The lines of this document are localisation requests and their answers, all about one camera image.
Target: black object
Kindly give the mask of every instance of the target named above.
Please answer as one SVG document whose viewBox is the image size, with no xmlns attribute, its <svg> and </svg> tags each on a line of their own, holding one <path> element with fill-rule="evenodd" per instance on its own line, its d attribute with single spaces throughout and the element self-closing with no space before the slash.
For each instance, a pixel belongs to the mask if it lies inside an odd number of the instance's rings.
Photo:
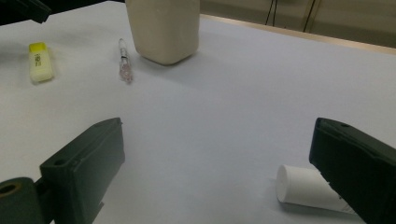
<svg viewBox="0 0 396 224">
<path fill-rule="evenodd" d="M 345 123 L 317 119 L 309 161 L 365 222 L 396 223 L 396 149 Z"/>
<path fill-rule="evenodd" d="M 41 164 L 37 182 L 0 183 L 0 222 L 91 224 L 124 160 L 120 119 L 96 123 Z"/>
<path fill-rule="evenodd" d="M 106 0 L 0 0 L 0 25 L 33 20 L 42 23 L 50 14 L 87 7 Z"/>
</svg>

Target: screw hole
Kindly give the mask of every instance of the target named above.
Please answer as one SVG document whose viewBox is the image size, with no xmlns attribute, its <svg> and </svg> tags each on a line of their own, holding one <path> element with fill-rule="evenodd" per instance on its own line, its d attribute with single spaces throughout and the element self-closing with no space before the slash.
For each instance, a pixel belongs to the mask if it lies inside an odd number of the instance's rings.
<svg viewBox="0 0 396 224">
<path fill-rule="evenodd" d="M 17 186 L 11 184 L 11 185 L 6 185 L 2 188 L 0 188 L 0 195 L 2 194 L 9 194 L 10 192 L 12 192 L 13 190 L 15 190 L 17 188 Z"/>
<path fill-rule="evenodd" d="M 53 163 L 54 165 L 63 165 L 66 163 L 66 160 L 57 160 L 55 163 Z"/>
</svg>

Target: white tabletop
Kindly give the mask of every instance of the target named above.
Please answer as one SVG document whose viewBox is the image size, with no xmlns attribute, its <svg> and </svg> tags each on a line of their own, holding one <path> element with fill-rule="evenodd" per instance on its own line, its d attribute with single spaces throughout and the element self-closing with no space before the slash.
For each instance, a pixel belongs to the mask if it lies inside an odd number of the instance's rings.
<svg viewBox="0 0 396 224">
<path fill-rule="evenodd" d="M 118 40 L 134 82 L 119 79 Z M 55 79 L 33 84 L 44 41 Z M 201 19 L 200 47 L 160 66 L 134 50 L 125 6 L 0 27 L 0 180 L 38 166 L 95 122 L 120 117 L 126 162 L 95 224 L 362 223 L 276 199 L 280 164 L 313 167 L 317 117 L 396 146 L 396 56 Z"/>
</svg>

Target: white container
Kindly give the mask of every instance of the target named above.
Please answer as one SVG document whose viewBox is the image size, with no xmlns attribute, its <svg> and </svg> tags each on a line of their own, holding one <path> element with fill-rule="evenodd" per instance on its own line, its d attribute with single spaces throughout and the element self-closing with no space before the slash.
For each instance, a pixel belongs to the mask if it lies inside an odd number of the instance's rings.
<svg viewBox="0 0 396 224">
<path fill-rule="evenodd" d="M 126 0 L 136 51 L 160 64 L 198 49 L 199 0 Z"/>
<path fill-rule="evenodd" d="M 276 176 L 276 196 L 282 203 L 356 214 L 318 170 L 281 165 Z"/>
</svg>

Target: wall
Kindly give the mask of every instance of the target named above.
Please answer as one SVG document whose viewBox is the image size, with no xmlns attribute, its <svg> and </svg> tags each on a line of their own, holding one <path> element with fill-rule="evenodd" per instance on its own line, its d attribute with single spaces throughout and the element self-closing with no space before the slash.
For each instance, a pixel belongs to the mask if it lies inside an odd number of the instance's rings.
<svg viewBox="0 0 396 224">
<path fill-rule="evenodd" d="M 396 48 L 396 0 L 278 0 L 275 26 Z M 264 24 L 271 0 L 201 0 L 205 14 Z M 272 14 L 269 25 L 272 25 Z"/>
</svg>

